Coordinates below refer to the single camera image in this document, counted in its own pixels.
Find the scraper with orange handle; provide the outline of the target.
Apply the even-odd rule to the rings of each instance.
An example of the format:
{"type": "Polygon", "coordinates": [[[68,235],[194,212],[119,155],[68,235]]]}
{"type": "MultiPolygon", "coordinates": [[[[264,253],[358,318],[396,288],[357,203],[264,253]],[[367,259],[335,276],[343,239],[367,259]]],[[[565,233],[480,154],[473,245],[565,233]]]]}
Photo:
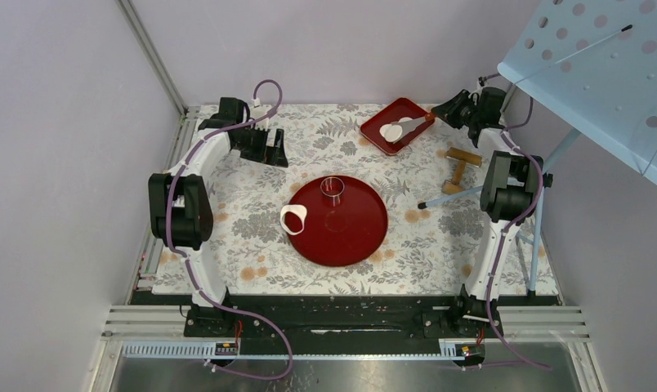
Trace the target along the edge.
{"type": "Polygon", "coordinates": [[[409,133],[412,133],[419,127],[420,125],[427,123],[429,121],[432,121],[436,118],[436,116],[432,115],[431,112],[426,113],[424,116],[419,117],[419,118],[413,118],[413,120],[408,121],[408,122],[392,122],[391,124],[394,125],[400,125],[403,127],[403,135],[402,137],[398,140],[400,141],[404,137],[406,137],[409,133]]]}

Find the wooden double-ended roller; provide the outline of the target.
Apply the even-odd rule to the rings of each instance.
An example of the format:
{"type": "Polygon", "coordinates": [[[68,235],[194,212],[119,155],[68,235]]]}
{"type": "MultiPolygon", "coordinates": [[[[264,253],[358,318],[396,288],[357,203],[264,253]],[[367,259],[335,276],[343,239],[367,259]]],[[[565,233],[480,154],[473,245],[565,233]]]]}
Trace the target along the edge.
{"type": "Polygon", "coordinates": [[[467,166],[479,167],[482,163],[482,157],[454,147],[446,151],[445,157],[455,162],[455,168],[452,177],[443,184],[442,191],[446,195],[461,193],[464,191],[461,181],[467,166]]]}

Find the round red tray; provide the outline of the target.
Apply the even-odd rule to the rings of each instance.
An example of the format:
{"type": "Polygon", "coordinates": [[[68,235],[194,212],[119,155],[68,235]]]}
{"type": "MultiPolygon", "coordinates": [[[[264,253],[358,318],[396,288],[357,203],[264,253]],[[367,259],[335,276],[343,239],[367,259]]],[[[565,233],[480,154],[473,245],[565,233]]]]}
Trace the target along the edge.
{"type": "Polygon", "coordinates": [[[373,187],[334,175],[303,185],[281,207],[279,223],[301,256],[317,265],[343,267],[379,249],[387,235],[388,214],[373,187]]]}

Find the white dough ball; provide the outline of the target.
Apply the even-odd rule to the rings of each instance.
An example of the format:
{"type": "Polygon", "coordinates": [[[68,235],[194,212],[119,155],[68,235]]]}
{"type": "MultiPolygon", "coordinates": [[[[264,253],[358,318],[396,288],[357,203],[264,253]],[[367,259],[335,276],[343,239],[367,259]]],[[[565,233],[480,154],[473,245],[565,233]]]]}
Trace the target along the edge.
{"type": "Polygon", "coordinates": [[[394,142],[398,141],[402,137],[403,132],[404,132],[402,126],[394,125],[394,124],[392,124],[392,125],[393,125],[393,128],[391,130],[391,140],[388,141],[390,143],[394,143],[394,142]]]}

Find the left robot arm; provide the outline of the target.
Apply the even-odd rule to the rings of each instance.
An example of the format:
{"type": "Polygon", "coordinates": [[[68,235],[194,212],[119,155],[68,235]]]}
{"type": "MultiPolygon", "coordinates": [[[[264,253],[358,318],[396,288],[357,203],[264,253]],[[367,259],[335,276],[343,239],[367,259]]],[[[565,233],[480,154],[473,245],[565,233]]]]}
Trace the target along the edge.
{"type": "Polygon", "coordinates": [[[269,124],[278,108],[262,105],[258,98],[250,105],[237,98],[221,98],[218,111],[196,127],[183,157],[148,179],[151,232],[183,261],[193,288],[192,301],[209,307],[203,322],[218,336],[233,330],[236,316],[225,303],[228,288],[217,263],[205,259],[205,244],[214,226],[210,177],[232,151],[250,162],[288,167],[284,130],[269,124]]]}

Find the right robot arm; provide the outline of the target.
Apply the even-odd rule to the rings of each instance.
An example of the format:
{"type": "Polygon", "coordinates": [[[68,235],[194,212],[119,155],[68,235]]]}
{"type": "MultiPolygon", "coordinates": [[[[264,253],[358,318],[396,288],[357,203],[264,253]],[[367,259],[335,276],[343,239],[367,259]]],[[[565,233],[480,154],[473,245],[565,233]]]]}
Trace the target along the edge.
{"type": "Polygon", "coordinates": [[[472,272],[447,312],[449,324],[461,336],[496,321],[503,262],[543,187],[543,160],[522,153],[503,125],[505,98],[505,91],[497,87],[462,90],[432,110],[450,127],[465,127],[473,145],[489,157],[480,191],[480,209],[486,214],[481,243],[472,272]]]}

